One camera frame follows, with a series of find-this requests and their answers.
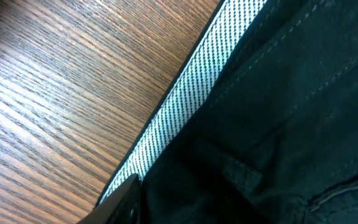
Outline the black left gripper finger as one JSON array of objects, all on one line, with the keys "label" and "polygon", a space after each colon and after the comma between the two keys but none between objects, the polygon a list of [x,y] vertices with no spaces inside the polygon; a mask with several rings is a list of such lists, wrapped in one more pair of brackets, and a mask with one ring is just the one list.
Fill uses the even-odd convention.
[{"label": "black left gripper finger", "polygon": [[140,190],[139,175],[130,175],[78,224],[139,224]]}]

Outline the black shorts white lining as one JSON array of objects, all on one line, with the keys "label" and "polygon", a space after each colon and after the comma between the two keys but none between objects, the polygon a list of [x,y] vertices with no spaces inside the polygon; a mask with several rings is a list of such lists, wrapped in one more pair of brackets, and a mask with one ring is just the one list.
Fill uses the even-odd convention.
[{"label": "black shorts white lining", "polygon": [[358,223],[358,1],[224,1],[129,153],[141,223]]}]

